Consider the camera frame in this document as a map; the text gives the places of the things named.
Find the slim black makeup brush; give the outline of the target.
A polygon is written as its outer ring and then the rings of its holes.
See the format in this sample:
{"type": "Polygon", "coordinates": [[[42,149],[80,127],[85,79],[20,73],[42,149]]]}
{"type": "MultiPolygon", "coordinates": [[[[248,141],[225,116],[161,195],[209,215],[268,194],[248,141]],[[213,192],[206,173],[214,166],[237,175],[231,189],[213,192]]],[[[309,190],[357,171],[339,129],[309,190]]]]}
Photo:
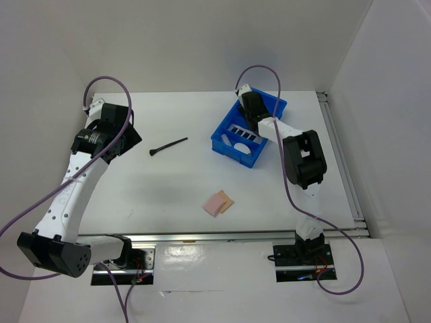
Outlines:
{"type": "Polygon", "coordinates": [[[167,148],[169,148],[169,147],[172,147],[172,146],[174,146],[174,145],[177,145],[177,144],[179,144],[179,143],[182,143],[182,142],[186,141],[187,139],[188,139],[187,137],[184,137],[184,138],[182,138],[182,139],[178,139],[178,140],[173,141],[173,142],[171,142],[171,143],[167,143],[167,144],[165,144],[165,145],[163,145],[163,146],[161,146],[161,147],[158,147],[158,148],[155,148],[155,149],[150,149],[150,150],[149,150],[149,155],[150,155],[150,156],[154,156],[154,155],[155,155],[155,154],[157,154],[158,152],[160,152],[160,151],[162,151],[162,150],[164,150],[164,149],[167,149],[167,148]]]}

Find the bobby pin card pack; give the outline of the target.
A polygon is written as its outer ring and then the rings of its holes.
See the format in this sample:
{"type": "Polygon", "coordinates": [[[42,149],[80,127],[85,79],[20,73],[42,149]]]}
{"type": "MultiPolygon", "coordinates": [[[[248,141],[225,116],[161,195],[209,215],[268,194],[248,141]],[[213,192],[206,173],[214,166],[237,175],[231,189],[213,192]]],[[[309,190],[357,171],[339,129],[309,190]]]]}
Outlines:
{"type": "Polygon", "coordinates": [[[231,133],[234,133],[235,135],[238,135],[238,136],[240,136],[240,137],[242,137],[244,139],[247,139],[247,140],[252,141],[252,142],[254,142],[256,144],[259,144],[259,145],[263,141],[262,137],[254,134],[252,131],[250,131],[248,129],[245,129],[243,127],[238,126],[237,124],[231,124],[228,127],[228,130],[231,133]]]}

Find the white tube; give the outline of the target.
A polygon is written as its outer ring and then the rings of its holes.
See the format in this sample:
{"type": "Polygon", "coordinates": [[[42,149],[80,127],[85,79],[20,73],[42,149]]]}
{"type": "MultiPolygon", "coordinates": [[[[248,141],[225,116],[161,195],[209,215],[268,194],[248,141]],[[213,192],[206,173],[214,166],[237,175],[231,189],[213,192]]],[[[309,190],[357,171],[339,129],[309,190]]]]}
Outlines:
{"type": "Polygon", "coordinates": [[[223,143],[229,147],[233,147],[234,145],[232,144],[232,142],[229,140],[228,136],[226,134],[222,134],[221,135],[221,139],[223,141],[223,143]]]}

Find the pink blotting paper pad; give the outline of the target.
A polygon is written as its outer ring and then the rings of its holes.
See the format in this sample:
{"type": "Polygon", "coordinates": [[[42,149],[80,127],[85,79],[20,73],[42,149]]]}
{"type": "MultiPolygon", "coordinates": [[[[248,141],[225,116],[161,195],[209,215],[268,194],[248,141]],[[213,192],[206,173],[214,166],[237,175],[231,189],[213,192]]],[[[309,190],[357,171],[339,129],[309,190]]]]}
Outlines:
{"type": "Polygon", "coordinates": [[[203,210],[211,215],[212,217],[216,217],[220,212],[220,209],[226,204],[226,200],[224,197],[219,194],[214,194],[211,198],[204,204],[203,210]]]}

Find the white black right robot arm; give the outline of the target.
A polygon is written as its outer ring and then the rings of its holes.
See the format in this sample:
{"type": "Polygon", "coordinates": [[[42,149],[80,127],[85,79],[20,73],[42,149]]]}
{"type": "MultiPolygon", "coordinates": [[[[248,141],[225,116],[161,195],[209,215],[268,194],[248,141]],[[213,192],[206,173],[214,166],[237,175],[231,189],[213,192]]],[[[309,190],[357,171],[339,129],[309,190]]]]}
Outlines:
{"type": "Polygon", "coordinates": [[[274,116],[260,93],[245,85],[236,90],[239,113],[246,127],[254,134],[281,145],[281,165],[289,183],[292,206],[299,215],[296,220],[294,256],[308,264],[325,244],[321,215],[320,189],[327,163],[316,131],[295,129],[274,116]]]}

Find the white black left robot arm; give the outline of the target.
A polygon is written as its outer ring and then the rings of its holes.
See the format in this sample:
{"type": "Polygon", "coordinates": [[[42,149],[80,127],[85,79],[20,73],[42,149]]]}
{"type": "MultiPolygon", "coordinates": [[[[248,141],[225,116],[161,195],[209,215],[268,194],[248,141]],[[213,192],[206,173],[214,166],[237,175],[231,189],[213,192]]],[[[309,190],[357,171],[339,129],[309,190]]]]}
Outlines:
{"type": "Polygon", "coordinates": [[[57,193],[33,232],[22,232],[18,248],[37,268],[79,277],[88,266],[111,262],[128,267],[141,252],[118,234],[79,239],[90,197],[110,162],[141,142],[127,119],[128,108],[101,102],[90,108],[90,124],[76,134],[64,177],[71,180],[57,193]]]}

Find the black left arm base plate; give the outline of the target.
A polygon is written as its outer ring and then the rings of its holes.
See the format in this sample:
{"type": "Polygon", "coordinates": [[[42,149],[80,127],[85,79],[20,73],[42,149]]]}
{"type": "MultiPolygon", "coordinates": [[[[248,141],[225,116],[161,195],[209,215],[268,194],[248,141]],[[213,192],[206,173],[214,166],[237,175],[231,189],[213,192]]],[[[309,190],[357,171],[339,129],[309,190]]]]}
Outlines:
{"type": "MultiPolygon", "coordinates": [[[[154,283],[154,265],[156,247],[150,245],[134,246],[137,252],[125,266],[119,266],[113,260],[103,264],[111,271],[117,285],[131,286],[152,285],[154,283]]],[[[92,271],[91,286],[113,286],[109,274],[103,266],[96,265],[92,271]]]]}

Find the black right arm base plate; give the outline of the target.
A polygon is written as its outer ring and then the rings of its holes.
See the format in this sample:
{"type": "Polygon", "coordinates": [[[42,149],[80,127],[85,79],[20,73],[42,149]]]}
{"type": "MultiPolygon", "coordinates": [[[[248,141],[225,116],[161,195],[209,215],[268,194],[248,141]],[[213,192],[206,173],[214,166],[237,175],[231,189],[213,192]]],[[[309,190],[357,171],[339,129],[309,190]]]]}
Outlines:
{"type": "Polygon", "coordinates": [[[275,245],[273,254],[267,259],[275,265],[275,276],[278,283],[337,280],[331,247],[325,244],[322,249],[300,257],[293,245],[275,245]]]}

